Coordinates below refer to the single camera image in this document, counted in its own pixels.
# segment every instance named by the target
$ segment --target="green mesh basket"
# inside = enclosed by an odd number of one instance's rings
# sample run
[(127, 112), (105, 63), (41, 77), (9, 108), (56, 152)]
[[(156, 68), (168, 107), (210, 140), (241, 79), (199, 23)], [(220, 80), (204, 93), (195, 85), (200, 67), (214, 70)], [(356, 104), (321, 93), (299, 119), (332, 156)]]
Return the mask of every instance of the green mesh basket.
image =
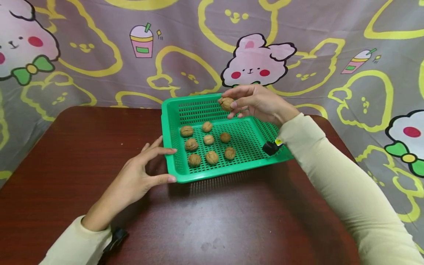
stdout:
[[(273, 156), (268, 156), (262, 151), (265, 142), (275, 140), (279, 129), (254, 117), (241, 119), (235, 117), (228, 120), (228, 112), (223, 111), (217, 101), (220, 97), (221, 94), (209, 94), (170, 98), (162, 104), (163, 145), (166, 148), (178, 149), (174, 155), (166, 156), (168, 172), (177, 178), (178, 183), (212, 178), (293, 158), (284, 145)], [(213, 124), (209, 133), (202, 131), (202, 125), (206, 121)], [(193, 127), (193, 136), (183, 138), (180, 135), (180, 128), (184, 125)], [(220, 140), (223, 132), (231, 135), (231, 140), (227, 144)], [(212, 145), (204, 144), (203, 136), (206, 134), (211, 134), (215, 138)], [(193, 152), (184, 148), (185, 141), (189, 138), (195, 138), (199, 144), (198, 149)], [(229, 146), (236, 150), (234, 160), (227, 160), (224, 157), (224, 151)], [(215, 166), (206, 162), (205, 155), (211, 150), (219, 156), (219, 162)], [(188, 156), (192, 153), (202, 158), (200, 166), (188, 165)]]

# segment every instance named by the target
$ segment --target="hand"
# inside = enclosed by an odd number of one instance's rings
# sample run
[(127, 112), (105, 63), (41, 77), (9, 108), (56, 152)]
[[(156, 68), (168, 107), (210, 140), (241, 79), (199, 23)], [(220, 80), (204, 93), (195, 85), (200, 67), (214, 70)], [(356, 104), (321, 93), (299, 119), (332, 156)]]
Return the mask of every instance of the hand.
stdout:
[(141, 153), (128, 160), (115, 180), (110, 184), (98, 202), (82, 220), (82, 225), (91, 231), (104, 230), (111, 220), (131, 203), (141, 199), (151, 187), (174, 183), (176, 178), (170, 174), (149, 176), (147, 163), (160, 154), (174, 154), (177, 150), (159, 147), (162, 136), (152, 145), (146, 143)]
[(231, 103), (234, 110), (228, 115), (229, 119), (240, 112), (239, 118), (254, 116), (263, 122), (281, 127), (300, 113), (282, 97), (258, 84), (231, 88), (225, 91), (222, 97), (235, 100)]

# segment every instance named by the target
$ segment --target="dark brown table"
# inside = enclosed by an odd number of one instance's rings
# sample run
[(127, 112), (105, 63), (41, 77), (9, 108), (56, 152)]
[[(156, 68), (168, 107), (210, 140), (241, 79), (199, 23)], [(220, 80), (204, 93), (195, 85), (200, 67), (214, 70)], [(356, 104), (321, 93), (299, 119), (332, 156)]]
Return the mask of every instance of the dark brown table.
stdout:
[[(0, 190), (0, 264), (38, 264), (124, 163), (161, 135), (160, 110), (62, 112)], [(314, 120), (353, 157), (330, 123)], [(163, 157), (148, 173), (166, 172)], [(359, 264), (353, 240), (295, 160), (153, 188), (114, 222), (107, 264)]]

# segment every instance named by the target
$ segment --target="beige sleeve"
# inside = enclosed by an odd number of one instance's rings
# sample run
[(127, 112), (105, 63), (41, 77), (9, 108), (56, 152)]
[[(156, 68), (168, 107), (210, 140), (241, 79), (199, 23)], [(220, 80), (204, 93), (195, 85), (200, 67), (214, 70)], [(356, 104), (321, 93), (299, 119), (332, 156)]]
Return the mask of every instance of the beige sleeve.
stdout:
[(282, 140), (356, 242), (362, 264), (417, 265), (424, 260), (383, 192), (326, 138), (309, 116), (285, 123)]
[(80, 216), (49, 249), (40, 265), (96, 265), (112, 240), (110, 227), (92, 232), (81, 225)]

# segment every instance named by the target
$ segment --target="green bow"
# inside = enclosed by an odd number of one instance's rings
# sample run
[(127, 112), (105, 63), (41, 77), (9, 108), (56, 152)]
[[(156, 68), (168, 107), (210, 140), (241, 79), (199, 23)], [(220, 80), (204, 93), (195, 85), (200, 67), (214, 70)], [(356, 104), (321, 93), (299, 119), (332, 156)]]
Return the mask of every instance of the green bow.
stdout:
[[(409, 152), (408, 147), (400, 141), (396, 141), (391, 145), (386, 145), (384, 149), (392, 156), (404, 157), (406, 155), (412, 155), (416, 158), (416, 155)], [(411, 172), (417, 176), (424, 177), (424, 160), (416, 158), (413, 162), (406, 162), (409, 164)]]
[(28, 67), (35, 67), (37, 72), (52, 72), (54, 71), (54, 65), (50, 62), (49, 58), (45, 55), (37, 56), (32, 64), (27, 65), (26, 67), (19, 67), (12, 70), (12, 76), (16, 78), (18, 83), (21, 86), (26, 86), (31, 82), (31, 77), (35, 73), (30, 73)]

